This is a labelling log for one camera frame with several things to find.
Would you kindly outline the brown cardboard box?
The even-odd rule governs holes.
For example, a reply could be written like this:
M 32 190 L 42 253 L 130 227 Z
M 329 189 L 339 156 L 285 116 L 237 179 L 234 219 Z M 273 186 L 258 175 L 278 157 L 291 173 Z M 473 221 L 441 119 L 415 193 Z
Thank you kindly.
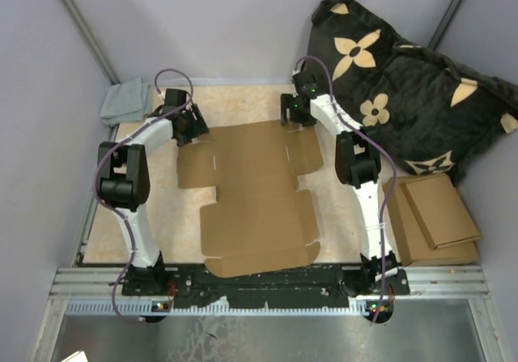
M 314 127 L 278 120 L 214 127 L 180 148 L 178 185 L 213 187 L 200 209 L 201 250 L 220 278 L 312 264 L 321 249 L 310 190 L 299 177 L 323 158 Z

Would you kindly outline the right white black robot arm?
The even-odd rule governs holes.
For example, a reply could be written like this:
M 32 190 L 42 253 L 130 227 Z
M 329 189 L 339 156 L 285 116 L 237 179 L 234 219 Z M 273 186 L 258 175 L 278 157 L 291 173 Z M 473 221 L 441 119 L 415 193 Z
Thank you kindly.
M 312 73 L 296 70 L 292 82 L 295 93 L 280 98 L 281 124 L 320 123 L 335 137 L 335 172 L 354 192 L 365 225 L 359 273 L 353 279 L 343 279 L 341 285 L 348 296 L 378 294 L 389 285 L 389 277 L 397 275 L 398 265 L 385 234 L 384 207 L 379 204 L 381 160 L 376 129 L 349 115 L 318 86 Z

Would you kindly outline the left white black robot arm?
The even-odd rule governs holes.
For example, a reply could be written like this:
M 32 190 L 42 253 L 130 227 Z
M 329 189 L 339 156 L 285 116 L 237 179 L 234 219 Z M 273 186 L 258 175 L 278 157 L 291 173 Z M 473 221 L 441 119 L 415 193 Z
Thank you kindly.
M 129 252 L 117 280 L 127 296 L 162 295 L 170 281 L 146 212 L 151 194 L 147 158 L 171 140 L 183 147 L 209 132 L 190 92 L 168 88 L 159 95 L 163 103 L 132 134 L 98 147 L 94 194 L 115 216 Z

